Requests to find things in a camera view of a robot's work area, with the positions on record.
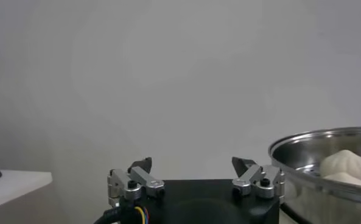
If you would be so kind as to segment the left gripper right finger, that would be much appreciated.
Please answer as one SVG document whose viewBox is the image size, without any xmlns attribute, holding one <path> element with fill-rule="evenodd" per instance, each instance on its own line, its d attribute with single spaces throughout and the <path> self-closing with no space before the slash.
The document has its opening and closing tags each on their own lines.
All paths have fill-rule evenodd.
<svg viewBox="0 0 361 224">
<path fill-rule="evenodd" d="M 232 157 L 232 165 L 237 178 L 232 180 L 233 195 L 244 198 L 255 194 L 262 199 L 279 198 L 284 203 L 285 173 L 272 165 L 260 166 L 252 159 Z"/>
</svg>

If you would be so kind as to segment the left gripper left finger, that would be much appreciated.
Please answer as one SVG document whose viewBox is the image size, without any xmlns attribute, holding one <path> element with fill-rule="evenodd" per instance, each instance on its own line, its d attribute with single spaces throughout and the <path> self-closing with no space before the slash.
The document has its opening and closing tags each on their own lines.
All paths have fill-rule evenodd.
<svg viewBox="0 0 361 224">
<path fill-rule="evenodd" d="M 120 200 L 135 202 L 144 195 L 162 199 L 165 183 L 151 176 L 152 158 L 134 161 L 127 171 L 111 169 L 107 176 L 108 203 L 111 207 L 120 205 Z"/>
</svg>

